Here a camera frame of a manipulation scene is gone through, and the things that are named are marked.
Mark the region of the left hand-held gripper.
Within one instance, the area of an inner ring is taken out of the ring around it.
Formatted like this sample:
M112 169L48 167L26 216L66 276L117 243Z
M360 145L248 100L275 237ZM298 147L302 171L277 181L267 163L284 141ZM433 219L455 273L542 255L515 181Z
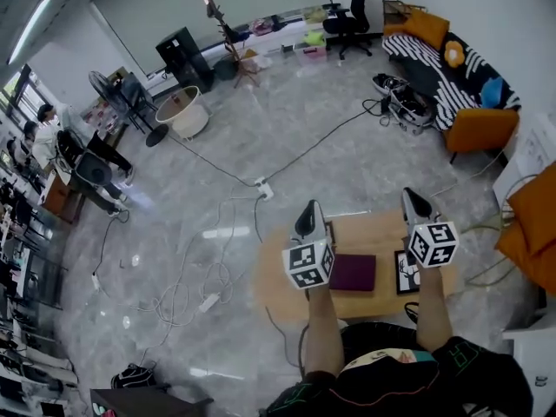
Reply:
M333 238L316 200L310 200L295 220L281 258L285 275L296 289L329 283L334 266Z

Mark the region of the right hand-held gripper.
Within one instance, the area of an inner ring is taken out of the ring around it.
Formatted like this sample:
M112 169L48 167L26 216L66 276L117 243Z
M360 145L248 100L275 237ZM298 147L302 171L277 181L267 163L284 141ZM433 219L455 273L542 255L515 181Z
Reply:
M460 245L454 223L432 198L411 188L401 191L401 206L407 225L407 237L402 241L408 264L423 268L450 264Z

